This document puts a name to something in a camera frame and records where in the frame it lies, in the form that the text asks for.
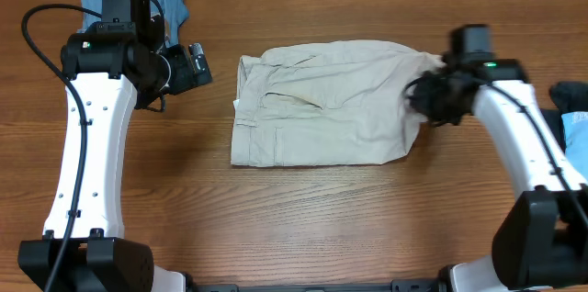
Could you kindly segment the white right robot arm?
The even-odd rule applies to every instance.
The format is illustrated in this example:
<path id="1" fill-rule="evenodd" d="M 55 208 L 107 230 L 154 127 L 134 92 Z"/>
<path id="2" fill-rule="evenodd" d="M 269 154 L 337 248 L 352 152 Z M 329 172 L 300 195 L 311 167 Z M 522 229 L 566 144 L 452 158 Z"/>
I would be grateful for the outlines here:
<path id="1" fill-rule="evenodd" d="M 587 282 L 587 181 L 551 134 L 516 60 L 451 63 L 403 91 L 437 126 L 474 116 L 488 131 L 516 201 L 480 260 L 447 271 L 449 291 L 538 291 Z"/>

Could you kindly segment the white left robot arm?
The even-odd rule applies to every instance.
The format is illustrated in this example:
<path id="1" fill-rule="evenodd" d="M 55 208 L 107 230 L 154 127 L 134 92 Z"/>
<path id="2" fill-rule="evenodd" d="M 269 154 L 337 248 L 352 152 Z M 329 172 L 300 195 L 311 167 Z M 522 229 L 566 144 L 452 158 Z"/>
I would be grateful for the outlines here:
<path id="1" fill-rule="evenodd" d="M 129 241 L 121 182 L 130 117 L 212 81 L 202 47 L 157 52 L 129 32 L 73 34 L 62 48 L 69 114 L 56 196 L 40 239 L 19 245 L 20 269 L 44 291 L 194 291 Z"/>

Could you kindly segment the beige cotton shorts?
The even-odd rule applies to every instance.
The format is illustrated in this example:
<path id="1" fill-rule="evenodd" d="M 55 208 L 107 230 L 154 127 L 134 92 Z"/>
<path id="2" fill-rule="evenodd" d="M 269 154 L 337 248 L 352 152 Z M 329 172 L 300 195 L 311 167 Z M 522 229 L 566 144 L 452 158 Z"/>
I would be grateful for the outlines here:
<path id="1" fill-rule="evenodd" d="M 241 57 L 236 166 L 383 164 L 406 156 L 424 116 L 405 86 L 439 56 L 382 40 L 300 44 Z"/>

